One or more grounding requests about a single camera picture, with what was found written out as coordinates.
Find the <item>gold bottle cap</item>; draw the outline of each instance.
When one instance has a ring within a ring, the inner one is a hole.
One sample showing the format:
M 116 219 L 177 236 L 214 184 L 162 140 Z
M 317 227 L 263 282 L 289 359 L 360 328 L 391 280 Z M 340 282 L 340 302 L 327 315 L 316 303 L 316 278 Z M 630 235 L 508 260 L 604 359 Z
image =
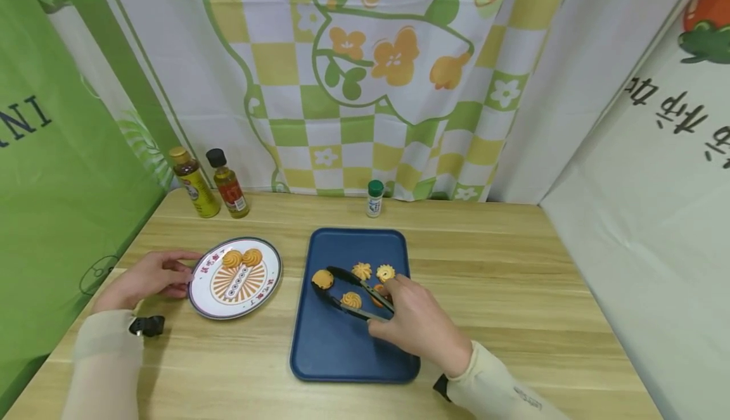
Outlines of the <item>gold bottle cap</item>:
M 191 161 L 190 153 L 183 148 L 178 146 L 170 150 L 170 156 L 175 163 L 183 164 Z

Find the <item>person's left hand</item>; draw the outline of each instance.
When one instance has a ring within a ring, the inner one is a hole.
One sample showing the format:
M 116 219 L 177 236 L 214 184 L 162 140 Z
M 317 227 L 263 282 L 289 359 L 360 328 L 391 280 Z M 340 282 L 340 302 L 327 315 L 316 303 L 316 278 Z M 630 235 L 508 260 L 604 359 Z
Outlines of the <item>person's left hand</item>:
M 190 251 L 156 251 L 145 254 L 101 292 L 91 313 L 102 310 L 135 309 L 141 300 L 155 294 L 172 298 L 188 295 L 191 269 L 178 260 L 198 260 L 203 255 Z

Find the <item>black bottle cap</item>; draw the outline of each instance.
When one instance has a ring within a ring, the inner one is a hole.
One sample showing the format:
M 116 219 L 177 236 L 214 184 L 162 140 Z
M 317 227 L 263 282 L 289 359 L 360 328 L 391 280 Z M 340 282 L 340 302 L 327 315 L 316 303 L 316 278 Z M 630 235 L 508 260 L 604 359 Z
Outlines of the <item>black bottle cap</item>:
M 213 169 L 222 167 L 227 163 L 224 150 L 220 150 L 219 148 L 214 148 L 214 150 L 207 151 L 205 153 L 205 156 L 208 158 L 208 162 L 210 162 L 210 166 L 213 167 Z

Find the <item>bottle label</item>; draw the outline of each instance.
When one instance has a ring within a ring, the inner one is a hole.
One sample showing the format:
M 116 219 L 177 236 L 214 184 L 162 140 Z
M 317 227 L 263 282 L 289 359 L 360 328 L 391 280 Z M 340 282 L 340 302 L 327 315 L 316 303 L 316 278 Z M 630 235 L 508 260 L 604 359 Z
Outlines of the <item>bottle label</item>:
M 221 204 L 217 202 L 215 196 L 205 183 L 200 170 L 194 171 L 189 175 L 179 176 L 179 180 L 184 188 L 188 190 L 190 199 L 193 200 L 195 210 L 200 217 L 213 217 L 221 210 Z
M 226 207 L 232 212 L 240 212 L 246 209 L 246 199 L 243 197 L 241 186 L 237 183 L 218 186 L 221 198 L 224 199 Z
M 383 203 L 383 198 L 381 196 L 379 196 L 378 198 L 375 198 L 374 196 L 368 196 L 367 215 L 369 215 L 369 217 L 378 217 L 380 215 L 381 203 Z

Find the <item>blue tray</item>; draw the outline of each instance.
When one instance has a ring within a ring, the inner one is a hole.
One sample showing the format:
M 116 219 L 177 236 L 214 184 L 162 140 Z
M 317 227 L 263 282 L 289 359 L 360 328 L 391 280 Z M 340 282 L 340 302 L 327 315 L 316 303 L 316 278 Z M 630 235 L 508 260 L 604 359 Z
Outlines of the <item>blue tray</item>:
M 370 337 L 367 323 L 325 304 L 309 280 L 317 270 L 333 265 L 349 270 L 357 262 L 370 263 L 371 286 L 383 264 L 410 277 L 406 239 L 395 230 L 320 228 L 309 240 L 307 266 L 299 297 L 297 323 L 289 364 L 303 381 L 407 383 L 421 370 L 421 359 L 395 345 Z M 364 289 L 335 281 L 330 293 L 341 297 L 355 291 L 363 308 L 389 318 L 388 310 L 373 304 Z

